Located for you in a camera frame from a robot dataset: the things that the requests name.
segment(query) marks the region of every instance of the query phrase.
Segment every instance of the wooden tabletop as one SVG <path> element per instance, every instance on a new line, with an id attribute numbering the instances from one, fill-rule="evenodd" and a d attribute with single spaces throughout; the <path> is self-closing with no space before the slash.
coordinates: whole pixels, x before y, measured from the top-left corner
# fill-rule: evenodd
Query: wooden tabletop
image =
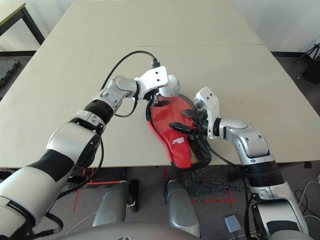
<path id="1" fill-rule="evenodd" d="M 152 11 L 158 24 L 150 18 Z M 174 16 L 176 21 L 168 20 Z M 198 24 L 190 25 L 188 17 Z M 126 27 L 130 22 L 133 29 Z M 177 26 L 181 31 L 174 31 Z M 319 116 L 228 1 L 80 1 L 71 5 L 0 102 L 0 167 L 37 161 L 50 135 L 91 101 L 111 68 L 134 50 L 153 53 L 191 99 L 210 87 L 221 116 L 251 122 L 278 163 L 319 159 Z M 135 78 L 151 67 L 150 57 L 135 55 L 114 74 Z M 128 113 L 132 105 L 126 99 L 117 113 Z M 111 119 L 102 136 L 103 167 L 169 165 L 165 148 L 147 126 L 146 105 L 140 101 L 132 116 Z M 210 144 L 240 163 L 228 142 Z M 100 150 L 91 166 L 99 160 Z M 211 164 L 223 162 L 213 156 Z"/>
<path id="2" fill-rule="evenodd" d="M 0 2 L 0 26 L 21 10 L 26 4 L 21 2 Z"/>

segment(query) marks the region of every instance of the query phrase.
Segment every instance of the silver robot arm segment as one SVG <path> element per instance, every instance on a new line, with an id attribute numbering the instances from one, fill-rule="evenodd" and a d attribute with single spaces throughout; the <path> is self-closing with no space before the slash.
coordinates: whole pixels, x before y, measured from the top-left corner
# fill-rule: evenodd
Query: silver robot arm segment
<path id="1" fill-rule="evenodd" d="M 257 201 L 252 213 L 260 239 L 269 239 L 282 230 L 309 235 L 306 221 L 265 137 L 249 122 L 221 118 L 219 100 L 208 87 L 201 89 L 194 101 L 196 108 L 207 112 L 208 137 L 226 140 L 236 149 L 250 192 Z"/>
<path id="2" fill-rule="evenodd" d="M 46 153 L 39 161 L 19 169 L 0 183 L 3 219 L 0 237 L 32 239 L 32 228 L 50 210 L 74 168 L 87 168 L 92 164 L 101 135 L 122 100 L 141 100 L 151 91 L 167 87 L 172 89 L 164 66 L 148 70 L 136 79 L 114 77 L 83 110 L 50 137 Z"/>

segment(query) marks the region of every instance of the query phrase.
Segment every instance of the red fabric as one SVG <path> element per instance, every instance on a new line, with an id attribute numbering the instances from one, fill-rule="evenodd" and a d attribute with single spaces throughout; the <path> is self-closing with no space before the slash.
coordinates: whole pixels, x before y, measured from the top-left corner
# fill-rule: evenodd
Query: red fabric
<path id="1" fill-rule="evenodd" d="M 181 169 L 191 167 L 189 143 L 187 135 L 173 130 L 170 123 L 180 123 L 192 127 L 193 120 L 181 114 L 181 111 L 192 109 L 192 106 L 180 96 L 159 97 L 158 101 L 169 101 L 165 106 L 151 106 L 150 116 L 153 126 L 148 122 L 153 132 L 166 148 L 170 162 Z"/>

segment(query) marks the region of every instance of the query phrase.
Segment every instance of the red bag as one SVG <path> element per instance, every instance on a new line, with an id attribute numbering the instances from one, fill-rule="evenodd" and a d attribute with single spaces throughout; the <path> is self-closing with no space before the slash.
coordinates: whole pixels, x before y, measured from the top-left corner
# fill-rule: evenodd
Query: red bag
<path id="1" fill-rule="evenodd" d="M 195 129 L 194 120 L 183 115 L 184 110 L 195 110 L 193 103 L 185 96 L 158 97 L 158 104 L 146 107 L 147 124 L 164 145 L 169 161 L 180 170 L 194 170 L 207 166 L 211 154 L 198 137 L 173 130 L 169 124 L 179 123 Z"/>

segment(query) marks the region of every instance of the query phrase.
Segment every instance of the white wire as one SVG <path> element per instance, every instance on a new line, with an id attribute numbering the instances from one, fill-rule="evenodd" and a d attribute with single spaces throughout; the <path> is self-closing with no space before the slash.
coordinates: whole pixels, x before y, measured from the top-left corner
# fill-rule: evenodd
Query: white wire
<path id="1" fill-rule="evenodd" d="M 78 222 L 73 228 L 71 228 L 65 235 L 67 236 L 69 233 L 71 233 L 76 227 L 78 227 L 80 224 L 82 224 L 85 220 L 87 220 L 88 218 L 90 218 L 91 216 L 95 215 L 97 213 L 93 212 L 91 213 L 89 216 L 86 216 L 84 219 L 82 219 L 80 222 Z"/>
<path id="2" fill-rule="evenodd" d="M 306 216 L 303 216 L 304 218 L 315 218 L 315 219 L 318 219 L 320 221 L 320 218 L 318 218 L 317 216 L 313 216 L 313 215 L 306 215 Z"/>
<path id="3" fill-rule="evenodd" d="M 318 176 L 318 181 L 310 181 L 310 182 L 308 182 L 308 183 L 305 185 L 304 190 L 303 190 L 303 193 L 302 193 L 301 198 L 300 198 L 300 202 L 299 202 L 299 204 L 298 204 L 299 207 L 300 207 L 301 202 L 302 202 L 302 200 L 303 200 L 303 198 L 304 198 L 304 195 L 305 195 L 305 193 L 306 193 L 307 187 L 309 186 L 309 184 L 312 184 L 312 183 L 313 183 L 313 184 L 319 184 L 319 185 L 320 185 L 320 174 L 319 174 L 319 176 Z"/>
<path id="4" fill-rule="evenodd" d="M 241 234 L 241 235 L 237 235 L 237 236 L 234 236 L 234 237 L 232 237 L 232 238 L 230 238 L 230 239 L 228 239 L 228 240 L 234 240 L 234 239 L 236 239 L 237 237 L 242 237 L 242 236 L 244 236 L 244 235 L 246 235 L 245 233 L 244 234 Z"/>

